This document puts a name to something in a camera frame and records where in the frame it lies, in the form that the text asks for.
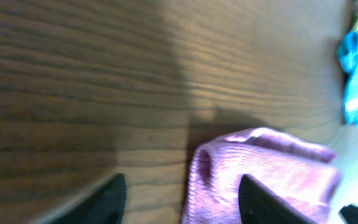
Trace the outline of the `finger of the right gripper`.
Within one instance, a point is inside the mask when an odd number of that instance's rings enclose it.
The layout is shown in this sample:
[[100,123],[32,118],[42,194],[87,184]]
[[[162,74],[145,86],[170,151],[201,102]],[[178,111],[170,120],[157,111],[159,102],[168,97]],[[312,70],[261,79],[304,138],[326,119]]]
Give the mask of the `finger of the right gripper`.
[[342,207],[339,211],[344,223],[358,224],[358,206],[350,204]]

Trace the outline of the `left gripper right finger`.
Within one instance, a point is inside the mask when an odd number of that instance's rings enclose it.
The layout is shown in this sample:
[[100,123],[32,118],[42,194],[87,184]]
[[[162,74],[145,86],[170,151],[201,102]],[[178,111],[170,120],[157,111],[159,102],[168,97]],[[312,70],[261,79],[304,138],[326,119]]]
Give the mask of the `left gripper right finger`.
[[241,177],[238,204],[242,224],[315,223],[250,174]]

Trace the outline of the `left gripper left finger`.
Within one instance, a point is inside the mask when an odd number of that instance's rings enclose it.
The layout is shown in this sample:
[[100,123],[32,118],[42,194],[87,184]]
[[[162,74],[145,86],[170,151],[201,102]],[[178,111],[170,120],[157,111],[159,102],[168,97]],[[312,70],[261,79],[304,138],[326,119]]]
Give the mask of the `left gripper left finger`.
[[118,173],[90,196],[67,211],[49,215],[36,224],[121,224],[126,206],[126,180]]

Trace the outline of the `purple microfibre cloth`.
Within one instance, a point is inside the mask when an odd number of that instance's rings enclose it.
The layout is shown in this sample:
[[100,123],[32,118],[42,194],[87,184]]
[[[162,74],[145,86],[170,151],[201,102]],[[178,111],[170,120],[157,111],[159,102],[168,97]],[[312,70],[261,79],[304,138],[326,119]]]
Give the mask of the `purple microfibre cloth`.
[[340,175],[334,151],[270,128],[200,145],[188,176],[183,223],[242,223],[238,190],[250,174],[315,223],[326,223]]

